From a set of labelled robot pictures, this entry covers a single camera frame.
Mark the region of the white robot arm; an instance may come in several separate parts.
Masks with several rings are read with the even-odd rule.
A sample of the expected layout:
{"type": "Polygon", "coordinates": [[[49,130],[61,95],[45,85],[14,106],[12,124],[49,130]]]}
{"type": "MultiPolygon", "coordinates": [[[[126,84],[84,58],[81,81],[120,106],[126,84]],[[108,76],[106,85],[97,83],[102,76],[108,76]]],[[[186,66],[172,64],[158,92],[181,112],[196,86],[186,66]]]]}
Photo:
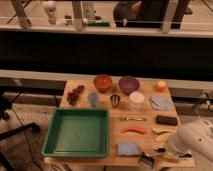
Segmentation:
{"type": "Polygon", "coordinates": [[[166,147],[176,156],[183,156],[188,150],[195,150],[213,162],[213,123],[199,119],[182,124],[169,136],[166,147]]]}

